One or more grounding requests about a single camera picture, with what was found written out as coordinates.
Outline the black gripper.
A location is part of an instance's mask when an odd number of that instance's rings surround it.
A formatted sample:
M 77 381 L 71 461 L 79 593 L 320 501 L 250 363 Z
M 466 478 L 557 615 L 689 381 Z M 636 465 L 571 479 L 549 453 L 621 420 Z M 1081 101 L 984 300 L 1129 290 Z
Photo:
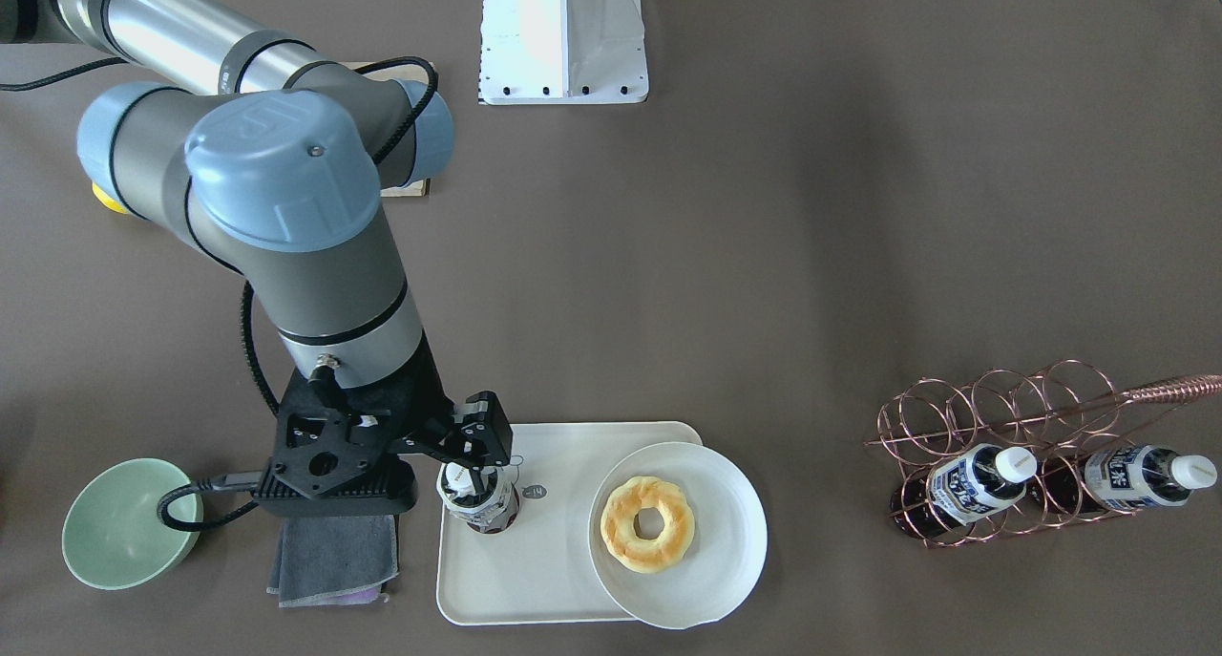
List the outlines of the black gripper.
M 455 408 L 425 337 L 389 377 L 319 398 L 299 370 L 277 412 L 273 456 L 255 500 L 284 518 L 398 514 L 415 503 L 415 476 L 402 453 L 442 463 L 507 465 L 514 432 L 497 395 L 481 391 Z

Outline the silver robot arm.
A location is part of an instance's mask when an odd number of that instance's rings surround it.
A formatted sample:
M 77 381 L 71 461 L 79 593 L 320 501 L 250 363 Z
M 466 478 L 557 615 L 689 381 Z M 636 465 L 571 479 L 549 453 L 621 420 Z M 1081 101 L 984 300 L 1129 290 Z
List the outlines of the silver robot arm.
M 402 454 L 458 475 L 459 511 L 507 492 L 507 417 L 489 391 L 445 395 L 382 209 L 453 155 L 436 73 L 367 78 L 214 0 L 2 0 L 2 42 L 79 42 L 164 77 L 89 105 L 79 164 L 119 213 L 240 272 L 292 355 L 266 465 L 170 492 L 167 527 L 205 529 L 169 507 L 218 491 L 281 517 L 409 511 Z

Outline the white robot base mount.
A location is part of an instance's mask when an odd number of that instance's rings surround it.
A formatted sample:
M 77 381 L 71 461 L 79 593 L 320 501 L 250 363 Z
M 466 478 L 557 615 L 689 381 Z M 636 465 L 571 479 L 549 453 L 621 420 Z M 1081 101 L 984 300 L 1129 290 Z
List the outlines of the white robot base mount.
M 485 105 L 646 100 L 642 0 L 483 0 L 477 99 Z

